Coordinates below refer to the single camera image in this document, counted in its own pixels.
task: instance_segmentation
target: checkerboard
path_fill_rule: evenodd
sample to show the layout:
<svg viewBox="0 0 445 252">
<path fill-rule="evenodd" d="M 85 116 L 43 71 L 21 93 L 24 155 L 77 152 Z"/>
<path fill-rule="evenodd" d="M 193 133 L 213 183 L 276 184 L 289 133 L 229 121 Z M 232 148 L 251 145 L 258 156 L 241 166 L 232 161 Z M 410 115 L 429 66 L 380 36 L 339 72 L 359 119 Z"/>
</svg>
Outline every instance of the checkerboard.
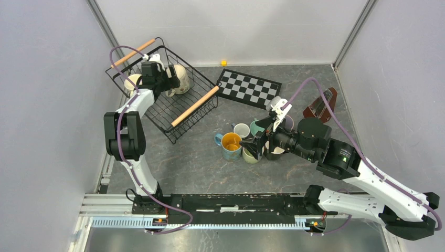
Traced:
<svg viewBox="0 0 445 252">
<path fill-rule="evenodd" d="M 281 83 L 224 69 L 219 76 L 217 95 L 257 108 L 266 105 L 280 93 Z"/>
</svg>

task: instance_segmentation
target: black wire basket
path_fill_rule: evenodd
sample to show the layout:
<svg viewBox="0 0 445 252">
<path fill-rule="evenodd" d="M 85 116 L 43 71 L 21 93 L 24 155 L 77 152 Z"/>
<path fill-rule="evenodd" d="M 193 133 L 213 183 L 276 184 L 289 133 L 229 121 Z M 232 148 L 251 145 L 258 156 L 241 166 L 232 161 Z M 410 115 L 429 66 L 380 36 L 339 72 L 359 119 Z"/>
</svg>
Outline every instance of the black wire basket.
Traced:
<svg viewBox="0 0 445 252">
<path fill-rule="evenodd" d="M 152 39 L 152 41 L 158 41 L 161 45 L 157 46 L 155 49 L 147 52 L 149 56 L 153 54 L 160 54 L 161 61 L 165 66 L 168 65 L 182 65 L 187 72 L 191 88 L 184 94 L 175 94 L 172 97 L 168 97 L 164 92 L 158 97 L 156 102 L 147 109 L 144 113 L 145 116 L 153 122 L 156 127 L 158 127 L 162 133 L 175 144 L 176 141 L 187 132 L 192 126 L 199 122 L 206 114 L 208 114 L 212 109 L 218 106 L 218 97 L 216 93 L 209 96 L 209 92 L 216 86 L 208 78 L 206 78 L 202 73 L 192 67 L 184 59 L 178 56 L 176 53 L 172 52 L 170 49 L 165 47 L 164 41 L 161 38 Z M 140 51 L 144 53 L 144 45 L 141 46 Z M 122 69 L 125 75 L 141 74 L 141 61 L 142 57 L 138 58 L 133 62 L 128 60 L 125 62 L 126 66 Z M 105 71 L 107 75 L 111 78 L 114 84 L 121 90 L 121 92 L 127 97 L 130 97 L 128 90 L 125 90 L 124 80 L 125 78 L 120 76 L 115 69 L 109 68 Z M 176 124 L 177 118 L 181 116 L 187 109 L 194 106 L 196 102 L 204 101 L 199 107 L 197 107 L 192 113 L 187 115 L 179 124 Z"/>
</svg>

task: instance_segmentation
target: basket handle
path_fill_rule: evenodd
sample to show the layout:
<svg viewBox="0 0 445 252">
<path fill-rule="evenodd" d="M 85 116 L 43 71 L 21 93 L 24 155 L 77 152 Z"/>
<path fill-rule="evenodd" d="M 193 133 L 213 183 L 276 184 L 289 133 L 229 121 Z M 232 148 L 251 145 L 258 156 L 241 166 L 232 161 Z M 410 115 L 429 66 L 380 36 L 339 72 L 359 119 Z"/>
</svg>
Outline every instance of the basket handle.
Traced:
<svg viewBox="0 0 445 252">
<path fill-rule="evenodd" d="M 151 45 L 152 43 L 155 42 L 155 38 L 150 39 L 147 43 L 143 44 L 142 46 L 138 47 L 137 50 L 138 51 L 142 51 L 143 49 L 145 49 L 147 46 Z M 125 55 L 122 59 L 116 61 L 114 64 L 116 66 L 124 63 L 125 61 L 127 61 L 128 59 L 130 59 L 131 57 L 133 57 L 136 54 L 135 51 L 131 51 L 131 53 Z"/>
<path fill-rule="evenodd" d="M 178 118 L 172 122 L 172 126 L 176 127 L 180 122 L 182 122 L 187 116 L 189 116 L 193 111 L 195 111 L 199 106 L 201 106 L 205 101 L 212 97 L 219 90 L 219 86 L 212 88 L 207 94 L 205 94 L 201 99 L 199 99 L 195 104 L 188 108 L 184 113 L 182 113 Z"/>
</svg>

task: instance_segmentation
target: white wall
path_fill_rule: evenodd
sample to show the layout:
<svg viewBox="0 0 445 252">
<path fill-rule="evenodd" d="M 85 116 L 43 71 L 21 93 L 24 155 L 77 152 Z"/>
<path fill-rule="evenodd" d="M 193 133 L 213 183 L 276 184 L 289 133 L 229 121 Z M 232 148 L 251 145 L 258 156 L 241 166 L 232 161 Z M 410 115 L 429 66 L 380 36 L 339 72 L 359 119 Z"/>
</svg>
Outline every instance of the white wall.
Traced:
<svg viewBox="0 0 445 252">
<path fill-rule="evenodd" d="M 120 95 L 86 1 L 0 2 L 0 251 L 66 251 Z"/>
<path fill-rule="evenodd" d="M 332 63 L 366 0 L 97 0 L 121 45 L 160 36 L 195 66 Z"/>
<path fill-rule="evenodd" d="M 445 4 L 378 1 L 340 81 L 365 155 L 391 176 L 445 198 Z M 445 219 L 442 202 L 438 213 Z M 408 251 L 444 251 L 445 230 Z"/>
</svg>

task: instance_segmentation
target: mug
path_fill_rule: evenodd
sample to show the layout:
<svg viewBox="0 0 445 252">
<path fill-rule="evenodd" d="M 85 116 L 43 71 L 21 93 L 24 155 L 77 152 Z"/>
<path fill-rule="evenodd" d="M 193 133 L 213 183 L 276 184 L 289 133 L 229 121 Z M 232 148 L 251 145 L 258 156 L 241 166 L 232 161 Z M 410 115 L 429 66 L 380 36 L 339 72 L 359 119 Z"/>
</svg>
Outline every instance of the mug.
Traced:
<svg viewBox="0 0 445 252">
<path fill-rule="evenodd" d="M 258 120 L 255 118 L 254 121 L 250 123 L 250 133 L 253 136 L 255 136 L 258 131 L 264 131 L 265 130 L 265 128 L 262 128 L 262 127 L 256 125 L 255 124 L 256 121 L 258 121 Z"/>
<path fill-rule="evenodd" d="M 137 80 L 139 80 L 139 78 L 140 78 L 141 76 L 142 76 L 141 74 L 139 74 L 139 73 L 135 73 L 135 74 L 133 74 L 133 75 L 128 76 L 128 78 L 129 78 L 135 85 L 139 86 L 139 85 L 142 84 L 142 82 L 140 81 L 140 83 L 139 83 L 139 85 L 138 85 Z M 130 90 L 130 96 L 133 96 L 134 86 L 133 86 L 133 84 L 131 84 L 131 82 L 129 82 L 127 79 L 125 79 L 125 81 L 124 81 L 124 87 L 125 87 L 126 89 Z"/>
<path fill-rule="evenodd" d="M 293 127 L 294 127 L 294 122 L 293 122 L 293 119 L 292 119 L 292 117 L 290 116 L 290 115 L 286 115 L 286 123 L 285 123 L 285 126 L 284 126 L 287 130 L 292 130 L 293 129 Z"/>
<path fill-rule="evenodd" d="M 250 154 L 250 152 L 248 150 L 246 150 L 246 148 L 242 148 L 242 158 L 248 164 L 256 164 L 256 163 L 260 162 L 261 157 L 259 160 L 256 160 L 255 157 L 253 157 L 253 155 Z"/>
<path fill-rule="evenodd" d="M 218 146 L 222 146 L 222 155 L 223 158 L 227 161 L 235 161 L 241 156 L 241 145 L 239 142 L 241 141 L 241 137 L 236 133 L 227 133 L 225 135 L 216 134 L 215 143 Z"/>
<path fill-rule="evenodd" d="M 238 134 L 243 140 L 248 138 L 250 134 L 249 126 L 247 126 L 247 124 L 244 123 L 239 123 L 239 124 L 232 123 L 232 130 L 234 131 L 234 133 Z"/>
<path fill-rule="evenodd" d="M 266 156 L 266 159 L 270 161 L 279 159 L 281 157 L 281 154 L 283 154 L 284 152 L 284 150 L 280 147 L 275 147 L 275 150 L 273 150 L 273 152 L 269 152 L 269 141 L 267 141 L 264 146 L 266 147 L 264 155 Z"/>
<path fill-rule="evenodd" d="M 190 80 L 187 75 L 187 70 L 182 65 L 175 65 L 175 72 L 176 76 L 179 79 L 179 88 L 174 88 L 171 90 L 170 94 L 168 91 L 165 91 L 165 95 L 168 97 L 172 97 L 174 95 L 182 95 L 183 93 L 187 92 L 190 88 L 194 86 L 194 83 L 192 81 L 192 84 L 190 85 Z M 167 75 L 169 78 L 172 77 L 172 74 L 170 73 L 170 69 L 167 68 Z"/>
</svg>

